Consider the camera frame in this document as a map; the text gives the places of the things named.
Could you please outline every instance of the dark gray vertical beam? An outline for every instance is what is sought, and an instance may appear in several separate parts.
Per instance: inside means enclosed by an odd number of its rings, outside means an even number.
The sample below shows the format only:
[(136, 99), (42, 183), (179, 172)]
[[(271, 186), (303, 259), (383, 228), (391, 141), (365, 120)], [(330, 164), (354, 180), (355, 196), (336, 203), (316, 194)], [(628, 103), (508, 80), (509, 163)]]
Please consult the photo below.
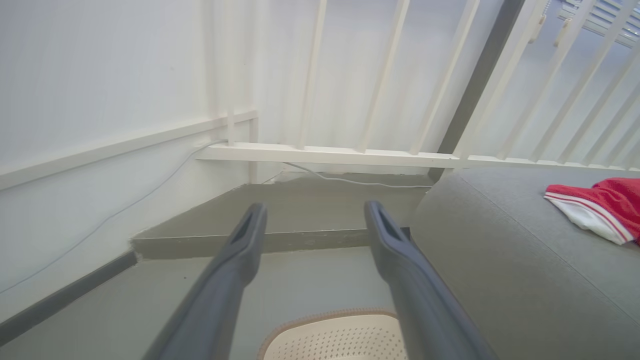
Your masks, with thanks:
[[(453, 115), (449, 128), (440, 143), (439, 153), (451, 154), (458, 145), (460, 137), (469, 123), (471, 114), (473, 114), (478, 100), (480, 100), (480, 96), (489, 81), (493, 68), (498, 62), (504, 44), (511, 34), (513, 24), (515, 24), (524, 2), (525, 0), (504, 0), (502, 3), (500, 12), (493, 23), (491, 33), (486, 39), (486, 43), (484, 43), (484, 49), (469, 79), (465, 93), (458, 104), (458, 109)], [(434, 181), (438, 181), (443, 171), (443, 168), (432, 168), (429, 170), (429, 177)]]

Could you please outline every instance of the perforated basket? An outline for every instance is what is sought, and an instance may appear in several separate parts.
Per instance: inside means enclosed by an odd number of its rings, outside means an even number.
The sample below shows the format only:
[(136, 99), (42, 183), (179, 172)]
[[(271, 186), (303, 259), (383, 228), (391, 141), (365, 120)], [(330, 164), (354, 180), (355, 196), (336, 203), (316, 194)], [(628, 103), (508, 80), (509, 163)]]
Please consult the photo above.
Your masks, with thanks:
[(395, 314), (349, 309), (302, 318), (275, 329), (259, 360), (406, 360)]

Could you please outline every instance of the wall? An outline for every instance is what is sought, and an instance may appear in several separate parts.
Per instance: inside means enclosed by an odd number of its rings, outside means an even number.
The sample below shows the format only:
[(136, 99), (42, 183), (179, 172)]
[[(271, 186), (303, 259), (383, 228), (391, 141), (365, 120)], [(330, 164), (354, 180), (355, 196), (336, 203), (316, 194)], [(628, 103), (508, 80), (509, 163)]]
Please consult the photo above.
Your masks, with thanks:
[[(370, 148), (408, 150), (437, 76), (450, 51), (465, 0), (412, 0), (388, 85), (383, 90)], [(263, 5), (261, 33), (268, 63), (268, 101), (260, 118), (269, 142), (294, 143), (318, 1), (281, 0)], [(437, 151), (493, 26), (501, 0), (480, 2), (460, 63), (422, 151)], [(395, 1), (329, 0), (321, 43), (308, 145), (354, 147), (360, 137), (376, 76), (391, 32)], [(424, 168), (335, 167), (316, 170), (425, 174)]]
[[(0, 3), (0, 168), (29, 165), (182, 120), (219, 117), (220, 2)], [(249, 37), (252, 30), (244, 29)], [(254, 60), (237, 48), (238, 111), (253, 106)], [(237, 126), (248, 140), (246, 123)], [(0, 192), (0, 290), (69, 249), (149, 191), (211, 131)], [(53, 266), (0, 294), (0, 321), (111, 261), (128, 239), (247, 181), (246, 163), (192, 161), (155, 195)]]
[[(525, 107), (530, 96), (532, 96), (534, 85), (537, 81), (543, 79), (547, 63), (556, 50), (553, 46), (554, 40), (563, 25), (563, 20), (557, 18), (560, 8), (561, 3), (559, 1), (553, 0), (551, 2), (550, 8), (548, 9), (547, 20), (542, 27), (537, 41), (526, 47), (522, 59), (520, 63), (518, 63), (505, 91), (505, 96), (490, 116), (491, 121), (487, 123), (484, 131), (478, 136), (479, 141), (477, 141), (474, 146), (475, 154), (495, 155), (498, 153), (507, 135), (511, 131), (511, 126), (521, 115), (522, 109)], [(513, 149), (511, 153), (512, 157), (526, 158), (535, 148), (543, 133), (546, 131), (547, 126), (553, 121), (560, 107), (564, 104), (574, 84), (576, 84), (578, 78), (588, 66), (588, 62), (595, 54), (603, 39), (604, 37), (585, 29), (580, 32), (580, 35), (558, 71), (557, 76), (549, 86), (549, 91), (543, 104), (540, 106), (540, 110), (533, 116), (530, 126), (524, 131), (525, 135)], [(542, 159), (555, 160), (560, 155), (613, 75), (615, 75), (623, 65), (629, 52), (630, 49), (623, 45), (615, 43), (612, 46), (573, 110), (569, 112), (565, 118), (565, 121), (559, 128), (559, 131)], [(586, 133), (576, 148), (574, 155), (569, 158), (568, 161), (580, 161), (584, 155), (586, 155), (591, 148), (591, 144), (593, 144), (602, 133), (629, 92), (635, 87), (637, 79), (639, 78), (640, 68), (636, 67), (632, 69), (630, 75), (627, 76), (618, 89), (616, 89), (607, 106), (597, 118), (594, 126)], [(604, 160), (605, 155), (615, 146), (616, 142), (639, 115), (640, 106), (636, 105), (632, 108), (629, 115), (625, 117), (611, 141), (605, 145), (600, 155), (595, 158), (595, 163)], [(638, 141), (640, 141), (640, 134), (637, 134), (629, 146), (622, 150), (622, 153), (617, 161), (614, 162), (614, 165), (622, 165), (621, 162), (624, 155), (626, 155), (631, 150), (631, 146)]]

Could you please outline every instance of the vertical white bar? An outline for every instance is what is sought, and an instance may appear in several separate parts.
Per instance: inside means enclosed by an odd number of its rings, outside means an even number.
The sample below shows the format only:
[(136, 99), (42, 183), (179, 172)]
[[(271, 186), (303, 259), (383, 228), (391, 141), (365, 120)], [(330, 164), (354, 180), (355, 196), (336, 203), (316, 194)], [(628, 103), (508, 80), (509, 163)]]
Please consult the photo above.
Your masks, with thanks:
[(518, 16), (511, 34), (507, 39), (498, 62), (483, 90), (471, 119), (465, 127), (453, 154), (460, 159), (467, 159), (477, 136), (486, 119), (493, 112), (498, 100), (502, 97), (511, 75), (515, 70), (526, 45), (531, 39), (540, 15), (547, 2), (545, 0), (526, 0)]
[(593, 125), (595, 119), (600, 115), (600, 112), (602, 112), (602, 109), (607, 104), (607, 101), (609, 101), (609, 98), (611, 98), (611, 94), (613, 94), (618, 85), (620, 85), (622, 79), (625, 79), (629, 75), (629, 71), (636, 67), (638, 63), (640, 63), (640, 42), (636, 42), (631, 53), (627, 56), (625, 64), (614, 78), (611, 79), (611, 82), (607, 85), (607, 88), (589, 112), (589, 115), (587, 115), (584, 122), (578, 128), (578, 131), (575, 132), (573, 138), (571, 138), (567, 146), (564, 148), (564, 151), (560, 154), (560, 158), (558, 158), (559, 163), (565, 163), (573, 154), (575, 147), (578, 145), (587, 130), (589, 130)]
[(228, 146), (233, 146), (236, 140), (236, 120), (234, 93), (234, 31), (233, 31), (233, 0), (225, 1), (225, 57), (222, 66), (225, 72), (225, 88), (227, 89), (227, 139)]
[(318, 54), (320, 53), (320, 43), (322, 42), (322, 29), (324, 26), (324, 15), (326, 13), (326, 0), (320, 0), (314, 30), (314, 39), (311, 45), (311, 55), (309, 57), (309, 68), (307, 70), (307, 86), (302, 103), (302, 121), (300, 123), (300, 136), (298, 137), (298, 148), (304, 149), (307, 142), (307, 132), (311, 122), (312, 97), (316, 87), (316, 74), (318, 64)]
[(602, 134), (600, 134), (596, 142), (593, 144), (593, 146), (591, 146), (591, 149), (589, 150), (589, 152), (587, 152), (586, 156), (581, 161), (583, 165), (592, 164), (593, 159), (602, 150), (604, 144), (607, 143), (607, 141), (611, 137), (611, 134), (613, 134), (613, 131), (617, 128), (617, 126), (620, 124), (629, 110), (631, 110), (633, 105), (638, 102), (638, 100), (640, 100), (640, 83), (638, 83), (633, 91), (631, 91), (631, 94), (629, 94), (625, 102), (622, 104), (622, 106), (620, 106), (620, 109), (618, 109), (616, 114), (613, 115), (613, 118), (608, 123)]
[(631, 127), (627, 131), (625, 131), (625, 134), (620, 138), (620, 140), (618, 140), (616, 146), (611, 149), (602, 165), (606, 167), (611, 166), (613, 161), (616, 161), (618, 156), (620, 156), (622, 149), (625, 148), (629, 141), (631, 141), (634, 135), (638, 132), (638, 129), (640, 129), (640, 118), (636, 119), (636, 121), (631, 124)]
[(573, 42), (578, 37), (578, 34), (580, 34), (582, 26), (584, 25), (586, 19), (589, 17), (589, 14), (591, 13), (591, 9), (595, 2), (596, 0), (585, 0), (580, 5), (580, 8), (575, 14), (575, 17), (569, 24), (569, 28), (564, 34), (562, 42), (558, 45), (558, 48), (554, 52), (553, 57), (551, 57), (551, 60), (547, 65), (545, 75), (534, 88), (529, 101), (522, 110), (520, 117), (511, 129), (511, 132), (507, 136), (507, 140), (504, 142), (504, 145), (502, 145), (502, 148), (498, 152), (498, 155), (496, 155), (498, 159), (504, 160), (509, 156), (509, 153), (513, 149), (513, 146), (522, 136), (522, 132), (538, 111), (540, 104), (545, 100), (545, 95), (549, 88), (549, 84), (551, 84), (551, 82), (553, 81), (554, 77), (556, 76), (556, 72), (560, 69), (560, 65), (562, 65), (564, 58), (569, 53), (569, 49), (571, 49)]
[[(258, 142), (258, 118), (249, 120), (249, 142)], [(258, 161), (249, 161), (249, 183), (258, 183)]]
[(640, 142), (625, 156), (623, 161), (625, 169), (630, 170), (637, 163), (638, 158), (640, 158)]
[(413, 141), (413, 144), (411, 145), (411, 149), (409, 150), (409, 153), (412, 155), (418, 154), (418, 152), (422, 148), (422, 144), (424, 143), (424, 139), (427, 136), (427, 133), (429, 133), (429, 128), (431, 127), (433, 118), (438, 112), (438, 107), (442, 102), (442, 97), (444, 96), (444, 93), (447, 91), (447, 87), (449, 86), (449, 81), (451, 80), (453, 69), (458, 63), (460, 52), (462, 51), (462, 47), (467, 40), (469, 29), (471, 28), (471, 24), (473, 23), (474, 17), (476, 16), (478, 4), (478, 0), (468, 0), (465, 9), (462, 11), (462, 16), (460, 17), (458, 28), (456, 29), (456, 33), (453, 36), (453, 47), (446, 62), (448, 66), (445, 71), (441, 73), (440, 78), (438, 79), (438, 82), (434, 87), (434, 92), (431, 95), (429, 104), (427, 105), (427, 109), (424, 112), (422, 122), (420, 123), (420, 128), (418, 128), (417, 136)]
[(600, 64), (602, 63), (602, 60), (604, 60), (604, 57), (607, 56), (609, 49), (618, 38), (622, 27), (627, 23), (627, 19), (634, 11), (636, 5), (637, 0), (627, 0), (627, 2), (624, 4), (622, 9), (618, 13), (618, 16), (616, 16), (616, 20), (614, 20), (614, 22), (609, 27), (609, 30), (607, 30), (607, 33), (604, 36), (604, 40), (602, 41), (600, 48), (596, 52), (595, 57), (589, 64), (589, 67), (585, 72), (582, 73), (580, 79), (569, 94), (569, 97), (562, 105), (562, 108), (560, 109), (554, 120), (551, 122), (551, 125), (549, 125), (549, 127), (547, 128), (547, 131), (542, 136), (542, 139), (540, 139), (540, 142), (538, 142), (538, 146), (536, 146), (536, 148), (529, 156), (529, 160), (540, 160), (540, 157), (547, 149), (549, 143), (556, 134), (556, 131), (560, 127), (560, 124), (567, 116), (567, 114), (569, 114), (569, 111), (573, 109), (575, 102), (578, 100), (580, 95), (582, 95), (582, 92), (586, 88), (586, 85), (589, 83), (589, 81), (591, 81), (593, 74), (595, 74), (596, 70), (598, 70)]
[(373, 97), (369, 104), (369, 111), (367, 111), (367, 117), (365, 118), (364, 128), (362, 129), (362, 135), (356, 151), (365, 152), (371, 139), (371, 133), (373, 131), (373, 118), (378, 109), (378, 101), (380, 100), (381, 91), (387, 82), (389, 72), (394, 62), (394, 56), (396, 55), (396, 48), (400, 41), (400, 34), (402, 33), (402, 27), (404, 24), (404, 17), (406, 16), (406, 10), (409, 8), (410, 0), (398, 0), (396, 6), (396, 14), (394, 15), (393, 33), (391, 34), (391, 40), (387, 44), (387, 57), (385, 58), (384, 65), (378, 75), (378, 80), (373, 88)]

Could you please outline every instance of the gray sofa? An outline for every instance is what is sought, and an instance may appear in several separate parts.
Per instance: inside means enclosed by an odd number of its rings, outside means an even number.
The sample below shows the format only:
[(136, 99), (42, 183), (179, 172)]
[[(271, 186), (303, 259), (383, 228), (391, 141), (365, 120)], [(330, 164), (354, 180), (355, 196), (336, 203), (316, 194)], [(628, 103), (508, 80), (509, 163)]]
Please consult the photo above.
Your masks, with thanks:
[(579, 229), (542, 197), (612, 176), (460, 170), (420, 203), (413, 239), (501, 359), (640, 359), (640, 247)]

